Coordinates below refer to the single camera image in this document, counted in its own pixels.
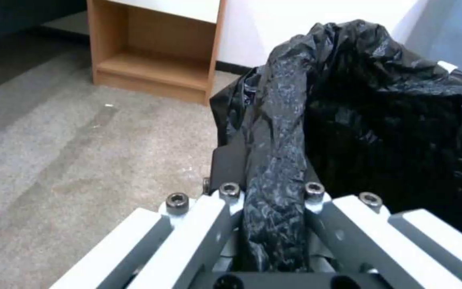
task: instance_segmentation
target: carpet floor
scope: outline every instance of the carpet floor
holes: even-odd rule
[[[94,86],[86,45],[0,41],[0,288],[49,287],[136,207],[197,197],[216,145],[208,107]]]

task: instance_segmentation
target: wooden shelf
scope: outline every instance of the wooden shelf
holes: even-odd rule
[[[94,84],[207,106],[226,0],[188,2],[87,0]]]
[[[98,71],[206,90],[209,64],[159,53],[125,49],[101,62]]]

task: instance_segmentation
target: screw head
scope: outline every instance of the screw head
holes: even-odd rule
[[[223,183],[219,188],[220,199],[232,201],[240,197],[240,186],[237,183]]]
[[[203,195],[209,194],[209,177],[204,177],[202,179],[202,194]]]
[[[322,201],[326,189],[321,183],[315,181],[308,181],[304,185],[304,190],[306,192],[306,199],[311,199],[314,201]]]
[[[172,193],[165,199],[167,213],[181,215],[188,212],[189,199],[185,193]]]
[[[383,199],[381,199],[381,197],[371,192],[360,193],[359,200],[362,201],[363,204],[367,205],[369,208],[371,208],[376,213],[379,213],[381,210],[381,207],[383,206]]]

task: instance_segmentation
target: garbage bag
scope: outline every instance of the garbage bag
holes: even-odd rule
[[[308,271],[306,159],[332,197],[370,191],[462,231],[462,81],[379,24],[315,24],[211,99],[219,145],[242,134],[243,263]]]

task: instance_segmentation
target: white wall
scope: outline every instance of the white wall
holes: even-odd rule
[[[88,35],[87,12],[84,11],[64,18],[59,18],[45,23],[44,26]]]
[[[306,34],[316,22],[377,22],[404,43],[427,1],[227,0],[217,60],[244,66],[264,64],[277,44]],[[46,26],[88,34],[85,12]]]

